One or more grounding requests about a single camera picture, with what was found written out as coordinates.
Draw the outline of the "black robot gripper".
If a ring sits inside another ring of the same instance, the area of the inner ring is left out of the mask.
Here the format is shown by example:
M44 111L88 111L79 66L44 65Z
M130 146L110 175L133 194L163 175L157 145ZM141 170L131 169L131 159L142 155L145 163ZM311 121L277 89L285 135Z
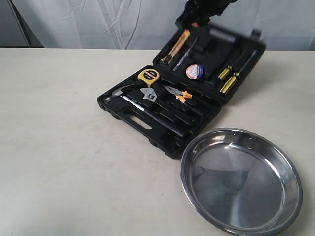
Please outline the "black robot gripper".
M211 17L220 16L231 3L235 2L236 0L188 0L175 24L179 28L206 25Z

